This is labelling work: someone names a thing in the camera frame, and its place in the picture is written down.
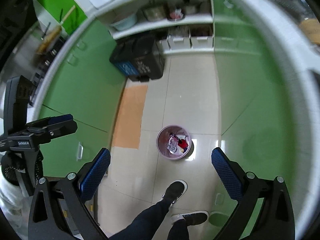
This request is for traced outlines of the black dotted work glove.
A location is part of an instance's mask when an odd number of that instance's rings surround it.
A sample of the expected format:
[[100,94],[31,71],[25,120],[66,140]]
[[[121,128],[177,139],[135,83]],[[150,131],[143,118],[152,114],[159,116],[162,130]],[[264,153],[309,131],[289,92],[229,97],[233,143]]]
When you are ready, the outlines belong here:
[[[43,155],[40,152],[37,155],[34,168],[35,183],[43,177]],[[26,167],[25,161],[15,153],[6,152],[1,159],[1,172],[4,178],[12,185],[18,186],[16,171],[21,172]]]

